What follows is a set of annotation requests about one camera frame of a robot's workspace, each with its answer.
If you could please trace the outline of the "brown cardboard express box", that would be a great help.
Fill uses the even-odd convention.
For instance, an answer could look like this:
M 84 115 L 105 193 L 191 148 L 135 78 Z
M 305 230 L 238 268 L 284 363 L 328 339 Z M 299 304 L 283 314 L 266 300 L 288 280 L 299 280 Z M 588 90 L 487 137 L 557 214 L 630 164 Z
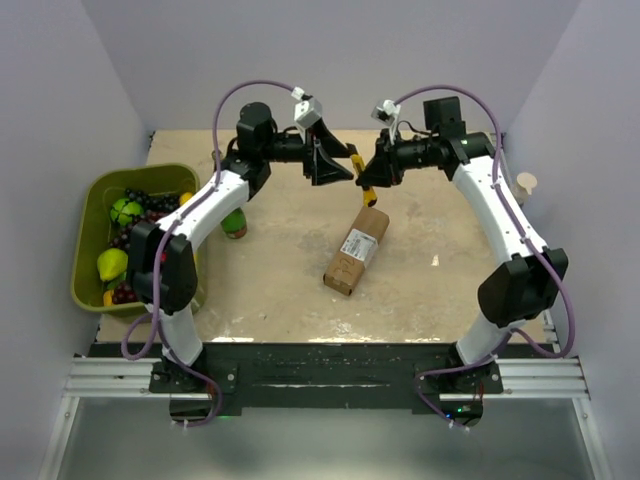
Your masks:
M 389 216 L 363 206 L 323 274 L 330 289 L 351 296 L 374 258 L 390 224 Z

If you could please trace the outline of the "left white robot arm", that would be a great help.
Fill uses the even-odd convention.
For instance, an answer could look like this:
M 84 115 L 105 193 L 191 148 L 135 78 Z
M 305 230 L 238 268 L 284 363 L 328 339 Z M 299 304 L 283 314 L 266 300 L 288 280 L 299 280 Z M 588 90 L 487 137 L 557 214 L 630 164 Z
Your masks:
M 324 124 L 314 99 L 294 107 L 295 129 L 279 131 L 268 105 L 245 105 L 236 124 L 233 146 L 211 180 L 176 211 L 156 223 L 140 222 L 130 234 L 126 280 L 152 316 L 152 333 L 160 335 L 166 356 L 176 362 L 173 382 L 185 392 L 200 390 L 207 368 L 191 311 L 198 286 L 194 255 L 209 234 L 264 186 L 274 162 L 295 162 L 314 186 L 351 181 L 340 165 L 355 154 Z

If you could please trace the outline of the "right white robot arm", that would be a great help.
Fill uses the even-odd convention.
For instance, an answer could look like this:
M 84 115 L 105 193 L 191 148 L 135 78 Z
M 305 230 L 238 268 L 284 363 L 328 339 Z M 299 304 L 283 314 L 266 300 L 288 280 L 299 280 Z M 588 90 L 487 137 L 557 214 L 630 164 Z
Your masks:
M 566 274 L 568 257 L 551 249 L 532 228 L 506 184 L 497 149 L 481 132 L 470 133 L 456 96 L 424 102 L 427 135 L 404 139 L 397 131 L 399 104 L 384 100 L 373 110 L 384 124 L 374 155 L 357 184 L 389 188 L 406 171 L 434 167 L 470 204 L 493 251 L 497 267 L 478 287 L 480 312 L 455 348 L 459 360 L 445 369 L 448 386 L 469 392 L 481 380 L 478 365 L 488 363 L 508 336 L 549 309 Z

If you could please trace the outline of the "green glass bottle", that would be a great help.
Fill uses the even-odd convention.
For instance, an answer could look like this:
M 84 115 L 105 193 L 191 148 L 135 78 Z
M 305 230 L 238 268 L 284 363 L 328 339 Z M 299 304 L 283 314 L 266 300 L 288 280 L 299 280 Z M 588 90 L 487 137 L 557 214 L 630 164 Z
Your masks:
M 247 219 L 241 208 L 234 209 L 220 223 L 224 234 L 231 239 L 242 238 L 248 230 Z
M 211 157 L 214 165 L 214 172 L 218 172 L 221 169 L 222 155 L 219 150 L 213 150 Z

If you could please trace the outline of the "yellow lemon fruit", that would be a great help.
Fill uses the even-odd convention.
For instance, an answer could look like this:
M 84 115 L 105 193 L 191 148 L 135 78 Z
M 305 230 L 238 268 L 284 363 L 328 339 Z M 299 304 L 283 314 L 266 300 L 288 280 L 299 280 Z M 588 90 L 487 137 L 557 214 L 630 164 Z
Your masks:
M 179 197 L 179 205 L 183 206 L 185 205 L 191 198 L 193 197 L 193 194 L 191 192 L 185 192 L 183 193 L 180 197 Z

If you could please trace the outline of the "beige cup bottle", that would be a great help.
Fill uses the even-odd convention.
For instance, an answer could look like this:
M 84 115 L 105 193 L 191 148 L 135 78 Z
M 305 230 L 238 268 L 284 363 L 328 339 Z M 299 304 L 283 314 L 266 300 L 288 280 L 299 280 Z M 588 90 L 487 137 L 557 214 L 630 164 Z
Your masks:
M 526 204 L 537 186 L 538 180 L 532 173 L 521 172 L 516 176 L 511 191 L 519 207 Z

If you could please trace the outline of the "dark black grape bunch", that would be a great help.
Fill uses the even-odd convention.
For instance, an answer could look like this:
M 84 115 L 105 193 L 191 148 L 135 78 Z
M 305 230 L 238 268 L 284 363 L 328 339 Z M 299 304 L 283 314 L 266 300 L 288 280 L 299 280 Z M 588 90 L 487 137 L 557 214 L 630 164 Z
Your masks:
M 170 213 L 180 207 L 179 196 L 174 194 L 150 195 L 143 190 L 126 189 L 125 196 L 149 211 Z

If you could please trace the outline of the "red purple grape bunch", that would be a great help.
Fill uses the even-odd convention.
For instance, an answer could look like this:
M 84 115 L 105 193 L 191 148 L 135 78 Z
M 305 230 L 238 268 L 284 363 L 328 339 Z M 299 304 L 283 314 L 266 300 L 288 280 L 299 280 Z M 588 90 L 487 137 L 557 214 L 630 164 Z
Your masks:
M 134 219 L 129 224 L 119 229 L 115 237 L 111 240 L 109 246 L 111 248 L 116 248 L 124 251 L 125 253 L 128 253 L 130 249 L 130 235 L 133 228 L 141 222 L 156 223 L 157 221 L 164 218 L 165 216 L 166 216 L 165 212 L 155 212 L 155 211 L 148 211 L 147 213 L 141 216 L 135 216 Z

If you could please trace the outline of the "olive green plastic bin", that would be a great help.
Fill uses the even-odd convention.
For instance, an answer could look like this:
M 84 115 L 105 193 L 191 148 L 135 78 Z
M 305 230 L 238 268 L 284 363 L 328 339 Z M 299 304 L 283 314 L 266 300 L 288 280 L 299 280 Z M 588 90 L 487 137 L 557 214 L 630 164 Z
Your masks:
M 76 241 L 71 297 L 85 311 L 118 318 L 146 312 L 141 302 L 106 305 L 103 302 L 106 284 L 100 280 L 96 265 L 99 254 L 117 234 L 117 226 L 110 218 L 110 207 L 125 196 L 128 188 L 152 196 L 194 193 L 200 188 L 200 178 L 187 165 L 167 163 L 114 170 L 98 177 L 89 187 Z

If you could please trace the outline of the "yellow green pear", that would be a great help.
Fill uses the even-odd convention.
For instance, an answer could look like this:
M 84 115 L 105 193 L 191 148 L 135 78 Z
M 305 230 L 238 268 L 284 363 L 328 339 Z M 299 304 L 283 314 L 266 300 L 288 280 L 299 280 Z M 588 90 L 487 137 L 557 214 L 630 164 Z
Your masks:
M 109 248 L 99 255 L 96 266 L 102 282 L 114 280 L 126 272 L 128 255 L 121 249 Z

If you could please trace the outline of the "lower dark red grapes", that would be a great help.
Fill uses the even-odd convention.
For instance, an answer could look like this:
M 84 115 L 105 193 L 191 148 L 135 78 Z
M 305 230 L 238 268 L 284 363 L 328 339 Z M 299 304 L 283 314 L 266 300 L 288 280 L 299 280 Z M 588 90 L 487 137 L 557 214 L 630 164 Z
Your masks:
M 122 281 L 113 289 L 111 300 L 113 305 L 123 305 L 138 301 L 135 292 L 126 281 Z

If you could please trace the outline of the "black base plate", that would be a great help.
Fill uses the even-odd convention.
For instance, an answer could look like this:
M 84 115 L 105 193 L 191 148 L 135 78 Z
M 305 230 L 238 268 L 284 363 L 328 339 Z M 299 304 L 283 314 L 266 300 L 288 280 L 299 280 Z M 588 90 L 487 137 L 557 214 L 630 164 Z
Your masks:
M 207 343 L 188 371 L 156 345 L 146 383 L 170 397 L 175 422 L 249 408 L 409 410 L 471 425 L 500 394 L 496 361 L 464 370 L 448 344 Z

